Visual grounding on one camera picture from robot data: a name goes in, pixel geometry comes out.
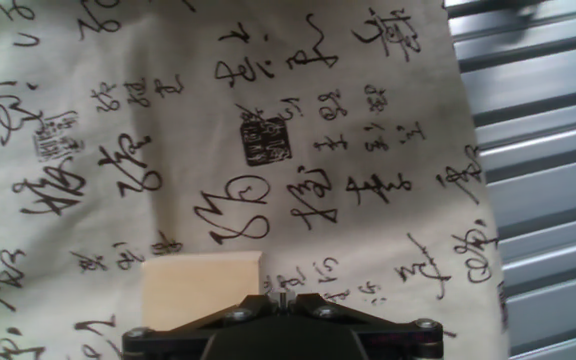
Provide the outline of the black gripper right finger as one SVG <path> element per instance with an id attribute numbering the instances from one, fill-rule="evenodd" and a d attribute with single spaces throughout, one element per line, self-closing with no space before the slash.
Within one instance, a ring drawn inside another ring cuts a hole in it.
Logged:
<path id="1" fill-rule="evenodd" d="M 305 359 L 441 359 L 443 326 L 420 318 L 395 323 L 301 294 L 283 300 L 286 338 Z"/>

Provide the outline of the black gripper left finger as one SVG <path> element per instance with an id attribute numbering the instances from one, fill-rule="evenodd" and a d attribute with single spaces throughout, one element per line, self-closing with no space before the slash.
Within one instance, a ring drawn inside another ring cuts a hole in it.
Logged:
<path id="1" fill-rule="evenodd" d="M 200 360 L 222 330 L 275 315 L 279 303 L 266 295 L 248 295 L 222 309 L 172 330 L 136 327 L 122 335 L 123 360 Z"/>

